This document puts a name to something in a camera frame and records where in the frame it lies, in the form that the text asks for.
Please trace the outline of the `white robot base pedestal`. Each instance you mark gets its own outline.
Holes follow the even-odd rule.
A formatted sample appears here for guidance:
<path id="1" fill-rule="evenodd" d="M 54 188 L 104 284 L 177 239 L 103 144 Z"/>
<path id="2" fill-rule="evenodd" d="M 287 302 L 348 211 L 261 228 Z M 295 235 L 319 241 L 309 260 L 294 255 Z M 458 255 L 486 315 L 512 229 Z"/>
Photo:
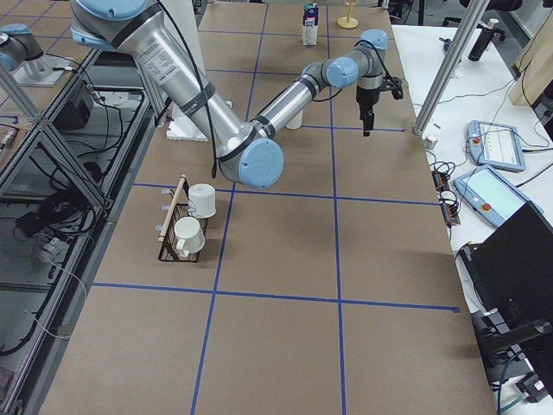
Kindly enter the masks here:
<path id="1" fill-rule="evenodd" d="M 169 14 L 174 18 L 177 28 L 182 32 L 198 68 L 204 72 L 203 56 L 200 48 L 194 6 L 191 0 L 162 1 Z M 188 140 L 207 142 L 204 134 L 173 104 L 172 121 L 169 123 L 167 138 L 169 140 Z"/>

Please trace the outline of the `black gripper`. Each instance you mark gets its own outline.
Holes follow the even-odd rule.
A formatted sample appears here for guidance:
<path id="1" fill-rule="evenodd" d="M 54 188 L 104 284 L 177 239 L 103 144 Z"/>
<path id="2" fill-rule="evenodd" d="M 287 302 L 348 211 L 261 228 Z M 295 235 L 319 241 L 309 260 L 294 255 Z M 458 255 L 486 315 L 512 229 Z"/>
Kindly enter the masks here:
<path id="1" fill-rule="evenodd" d="M 374 128 L 374 110 L 373 107 L 378 103 L 380 87 L 364 88 L 357 86 L 356 102 L 359 105 L 359 118 L 363 124 L 363 136 L 369 137 Z"/>

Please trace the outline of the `grey robot arm background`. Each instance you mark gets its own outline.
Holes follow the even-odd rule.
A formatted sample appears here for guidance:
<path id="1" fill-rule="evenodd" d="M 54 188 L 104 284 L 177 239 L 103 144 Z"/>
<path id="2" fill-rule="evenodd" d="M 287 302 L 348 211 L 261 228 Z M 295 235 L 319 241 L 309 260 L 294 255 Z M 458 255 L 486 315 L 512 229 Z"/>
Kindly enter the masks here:
<path id="1" fill-rule="evenodd" d="M 12 72 L 22 86 L 54 86 L 61 77 L 29 27 L 22 23 L 1 27 L 1 66 Z"/>

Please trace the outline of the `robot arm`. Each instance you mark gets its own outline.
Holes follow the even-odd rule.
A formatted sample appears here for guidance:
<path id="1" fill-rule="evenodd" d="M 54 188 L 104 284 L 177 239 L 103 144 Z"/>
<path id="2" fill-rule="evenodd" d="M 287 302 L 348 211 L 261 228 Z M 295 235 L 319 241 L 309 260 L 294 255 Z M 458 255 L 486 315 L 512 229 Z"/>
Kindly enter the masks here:
<path id="1" fill-rule="evenodd" d="M 374 126 L 373 107 L 385 86 L 388 36 L 369 29 L 353 50 L 306 66 L 298 78 L 250 122 L 238 117 L 199 69 L 182 35 L 164 24 L 157 1 L 72 1 L 73 39 L 90 48 L 129 54 L 212 142 L 215 162 L 230 181 L 268 188 L 283 173 L 284 155 L 274 138 L 318 93 L 357 87 L 363 134 Z"/>

